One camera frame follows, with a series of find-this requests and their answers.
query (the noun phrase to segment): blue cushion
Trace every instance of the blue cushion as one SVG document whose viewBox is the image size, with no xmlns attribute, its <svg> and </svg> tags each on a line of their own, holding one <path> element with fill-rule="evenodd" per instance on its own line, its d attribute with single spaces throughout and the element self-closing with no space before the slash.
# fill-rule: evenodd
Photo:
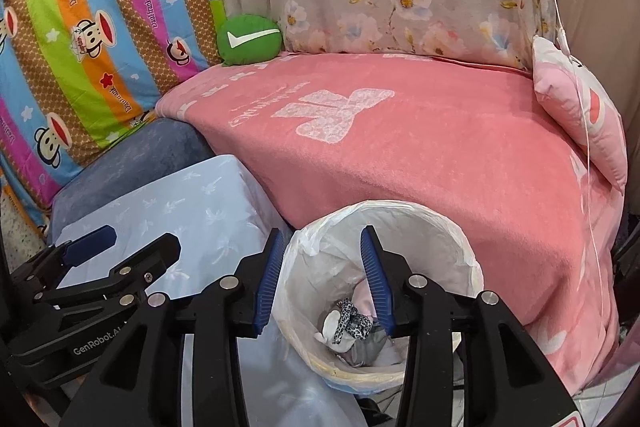
<svg viewBox="0 0 640 427">
<path fill-rule="evenodd" d="M 140 128 L 84 169 L 53 200 L 48 240 L 105 204 L 215 156 L 188 123 L 159 118 Z"/>
</svg>

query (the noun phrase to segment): blue gripper pad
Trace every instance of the blue gripper pad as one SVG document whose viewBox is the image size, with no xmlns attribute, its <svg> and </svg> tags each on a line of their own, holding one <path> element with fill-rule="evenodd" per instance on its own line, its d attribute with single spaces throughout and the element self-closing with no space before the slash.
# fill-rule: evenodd
<svg viewBox="0 0 640 427">
<path fill-rule="evenodd" d="M 254 329 L 258 335 L 262 333 L 271 317 L 271 307 L 276 295 L 276 286 L 282 269 L 285 248 L 282 232 L 277 230 L 255 298 Z"/>
<path fill-rule="evenodd" d="M 116 231 L 113 230 L 113 227 L 104 225 L 82 236 L 80 239 L 76 239 L 66 247 L 66 251 L 62 256 L 62 263 L 65 266 L 80 266 L 115 244 Z"/>
<path fill-rule="evenodd" d="M 382 264 L 380 264 L 380 259 L 378 258 L 379 253 L 369 230 L 363 229 L 360 234 L 360 256 L 367 275 L 367 282 L 369 282 L 378 322 L 385 328 L 386 334 L 391 336 L 396 329 L 393 297 L 391 288 L 389 288 L 389 284 L 386 281 Z"/>
</svg>

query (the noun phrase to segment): white plastic bag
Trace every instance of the white plastic bag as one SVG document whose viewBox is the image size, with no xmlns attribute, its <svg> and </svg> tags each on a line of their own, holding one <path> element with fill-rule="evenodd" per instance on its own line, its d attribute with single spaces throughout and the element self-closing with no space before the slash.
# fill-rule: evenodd
<svg viewBox="0 0 640 427">
<path fill-rule="evenodd" d="M 404 380 L 404 363 L 351 367 L 314 338 L 321 313 L 351 298 L 365 277 L 360 233 L 367 225 L 375 227 L 385 250 L 401 254 L 414 273 L 447 291 L 475 297 L 484 288 L 482 270 L 460 227 L 421 204 L 363 201 L 297 231 L 284 254 L 273 317 L 311 369 L 330 386 L 354 394 L 378 393 Z M 459 343 L 455 333 L 453 349 Z M 408 343 L 399 344 L 406 359 Z"/>
</svg>

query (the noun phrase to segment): white string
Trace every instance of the white string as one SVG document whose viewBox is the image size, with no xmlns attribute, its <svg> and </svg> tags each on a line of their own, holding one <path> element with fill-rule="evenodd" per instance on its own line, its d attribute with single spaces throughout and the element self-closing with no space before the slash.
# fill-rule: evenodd
<svg viewBox="0 0 640 427">
<path fill-rule="evenodd" d="M 589 221 L 589 232 L 591 234 L 591 244 L 593 245 L 593 251 L 596 256 L 596 266 L 598 267 L 598 281 L 600 282 L 600 317 L 604 316 L 604 288 L 602 285 L 602 270 L 600 269 L 600 257 L 598 256 L 598 248 L 596 247 L 596 240 L 593 237 L 593 227 L 591 225 L 591 148 L 589 145 L 589 130 L 587 128 L 587 117 L 584 113 L 584 103 L 582 101 L 582 93 L 580 92 L 580 88 L 578 87 L 578 75 L 575 72 L 575 64 L 572 60 L 571 51 L 569 49 L 569 44 L 566 40 L 566 32 L 564 31 L 564 26 L 562 25 L 562 19 L 560 18 L 560 9 L 558 7 L 558 0 L 554 0 L 554 4 L 556 6 L 556 15 L 558 16 L 558 26 L 559 26 L 559 39 L 560 47 L 562 48 L 562 53 L 569 59 L 569 63 L 571 64 L 572 71 L 574 73 L 574 82 L 575 82 L 575 91 L 578 94 L 578 103 L 580 103 L 580 115 L 582 116 L 581 120 L 584 126 L 584 136 L 587 140 L 587 218 Z"/>
</svg>

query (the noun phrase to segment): pink blanket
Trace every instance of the pink blanket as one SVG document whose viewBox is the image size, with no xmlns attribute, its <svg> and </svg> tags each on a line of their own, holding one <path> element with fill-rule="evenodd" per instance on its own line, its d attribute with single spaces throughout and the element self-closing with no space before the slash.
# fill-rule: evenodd
<svg viewBox="0 0 640 427">
<path fill-rule="evenodd" d="M 295 227 L 367 199 L 453 219 L 571 393 L 616 345 L 622 196 L 591 169 L 596 261 L 586 160 L 529 77 L 411 55 L 288 55 L 210 68 L 156 111 L 238 156 Z"/>
</svg>

